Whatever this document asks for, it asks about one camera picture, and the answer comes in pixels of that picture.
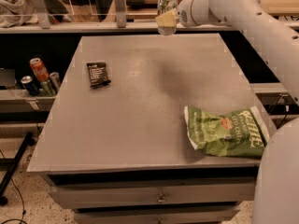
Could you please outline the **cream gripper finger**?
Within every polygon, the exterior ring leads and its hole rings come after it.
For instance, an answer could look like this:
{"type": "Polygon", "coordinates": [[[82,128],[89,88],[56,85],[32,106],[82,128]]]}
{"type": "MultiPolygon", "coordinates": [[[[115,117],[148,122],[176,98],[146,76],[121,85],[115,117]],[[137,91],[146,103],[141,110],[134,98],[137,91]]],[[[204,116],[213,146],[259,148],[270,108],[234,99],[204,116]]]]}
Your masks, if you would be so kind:
{"type": "Polygon", "coordinates": [[[176,27],[179,22],[178,11],[173,8],[155,18],[159,27],[176,27]]]}

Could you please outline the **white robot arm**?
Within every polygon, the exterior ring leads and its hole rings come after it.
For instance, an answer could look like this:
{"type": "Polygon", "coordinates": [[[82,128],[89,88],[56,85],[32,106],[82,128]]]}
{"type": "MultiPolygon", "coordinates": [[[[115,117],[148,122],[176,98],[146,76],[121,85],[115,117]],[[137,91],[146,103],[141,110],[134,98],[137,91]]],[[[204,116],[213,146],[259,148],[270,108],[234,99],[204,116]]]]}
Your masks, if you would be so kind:
{"type": "MultiPolygon", "coordinates": [[[[160,33],[221,22],[249,41],[293,100],[299,99],[298,33],[267,14],[259,0],[182,0],[158,6],[160,33]]],[[[299,119],[278,128],[261,159],[252,224],[299,224],[299,119]]]]}

